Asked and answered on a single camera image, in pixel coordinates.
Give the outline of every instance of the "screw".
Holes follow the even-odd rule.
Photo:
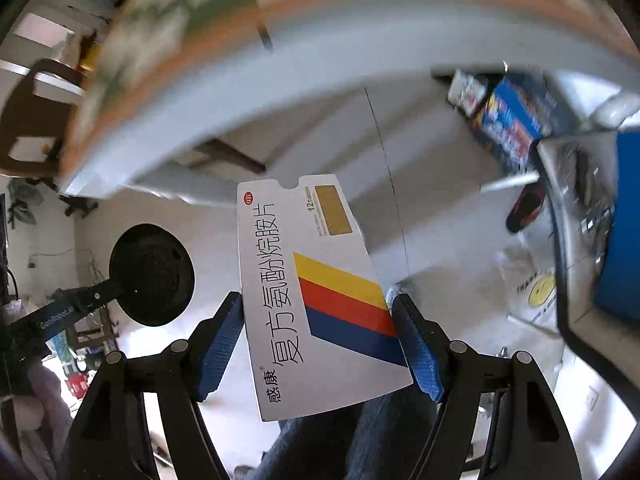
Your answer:
[[[466,343],[464,341],[452,341],[449,348],[456,354],[463,354],[466,352]]]
[[[179,354],[184,352],[189,347],[189,342],[186,339],[178,339],[171,343],[171,350]]]
[[[109,352],[107,354],[107,362],[110,365],[116,364],[120,359],[122,359],[122,354],[117,350],[114,350],[113,352]]]
[[[516,354],[516,359],[524,365],[528,365],[530,362],[533,361],[533,357],[531,357],[531,354],[523,350],[520,350]]]

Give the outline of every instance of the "red object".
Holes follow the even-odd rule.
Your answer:
[[[65,379],[66,387],[76,399],[82,399],[89,389],[88,378],[84,374],[78,374]]]
[[[545,187],[541,182],[527,184],[507,216],[507,229],[516,234],[531,224],[542,211],[545,203]]]
[[[304,278],[298,279],[306,307],[374,332],[396,337],[394,322],[386,308],[350,298]]]

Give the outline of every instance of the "blurred box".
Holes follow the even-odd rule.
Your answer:
[[[506,76],[472,121],[478,141],[497,158],[505,173],[530,169],[531,144],[543,137],[569,134],[577,120],[544,79],[529,74]]]

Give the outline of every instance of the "round black mount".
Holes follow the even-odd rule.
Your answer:
[[[160,326],[180,316],[193,295],[195,274],[189,254],[161,227],[139,224],[118,239],[109,277],[122,288],[117,300],[134,321]]]

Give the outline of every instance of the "yellow stripe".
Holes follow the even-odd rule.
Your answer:
[[[386,310],[385,297],[376,282],[322,264],[302,254],[293,253],[293,259],[299,278]]]

